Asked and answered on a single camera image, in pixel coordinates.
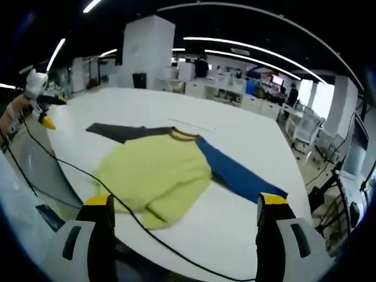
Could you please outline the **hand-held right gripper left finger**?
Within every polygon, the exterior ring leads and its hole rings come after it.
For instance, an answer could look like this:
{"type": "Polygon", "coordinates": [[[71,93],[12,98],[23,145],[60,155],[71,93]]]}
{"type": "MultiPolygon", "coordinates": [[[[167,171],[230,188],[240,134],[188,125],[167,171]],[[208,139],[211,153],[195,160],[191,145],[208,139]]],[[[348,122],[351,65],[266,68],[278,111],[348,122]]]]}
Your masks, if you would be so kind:
{"type": "Polygon", "coordinates": [[[42,268],[50,281],[116,281],[115,246],[114,197],[95,196],[56,232],[42,268]]]}

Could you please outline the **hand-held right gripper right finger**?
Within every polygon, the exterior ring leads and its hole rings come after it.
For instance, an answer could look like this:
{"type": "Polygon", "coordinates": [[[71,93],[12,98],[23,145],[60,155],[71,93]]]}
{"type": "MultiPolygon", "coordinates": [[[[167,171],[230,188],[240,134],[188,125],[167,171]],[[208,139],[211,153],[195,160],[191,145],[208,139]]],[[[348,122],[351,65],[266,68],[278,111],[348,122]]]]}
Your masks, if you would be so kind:
{"type": "Polygon", "coordinates": [[[258,196],[256,247],[256,281],[319,281],[333,264],[321,234],[275,194],[258,196]]]}

